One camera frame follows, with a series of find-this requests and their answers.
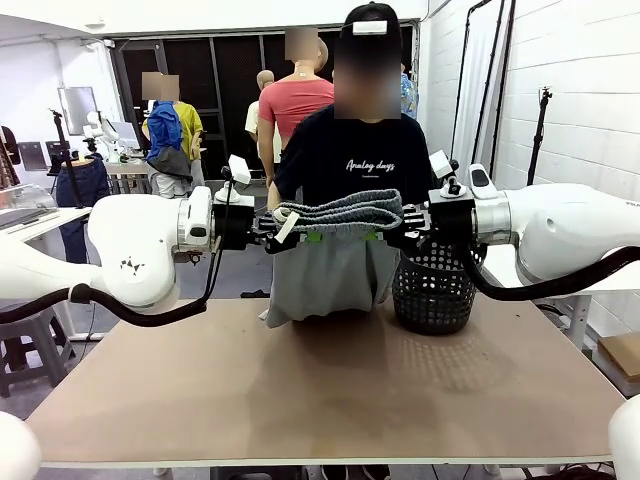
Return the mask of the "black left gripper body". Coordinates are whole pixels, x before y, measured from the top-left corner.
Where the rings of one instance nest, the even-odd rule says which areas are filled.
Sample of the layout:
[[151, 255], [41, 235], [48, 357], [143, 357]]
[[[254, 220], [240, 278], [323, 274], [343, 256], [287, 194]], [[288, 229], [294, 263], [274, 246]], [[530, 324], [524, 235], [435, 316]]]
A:
[[223, 250], [242, 251], [251, 242], [255, 198], [240, 197], [229, 204], [215, 199], [212, 206], [213, 230], [218, 246]]

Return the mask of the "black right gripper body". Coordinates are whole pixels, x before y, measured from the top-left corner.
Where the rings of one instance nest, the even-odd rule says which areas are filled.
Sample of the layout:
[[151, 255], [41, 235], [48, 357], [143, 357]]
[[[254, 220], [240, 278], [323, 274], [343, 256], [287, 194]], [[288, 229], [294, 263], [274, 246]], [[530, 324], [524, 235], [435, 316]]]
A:
[[475, 201], [472, 197], [431, 196], [428, 210], [431, 225], [445, 243], [460, 247], [475, 245]]

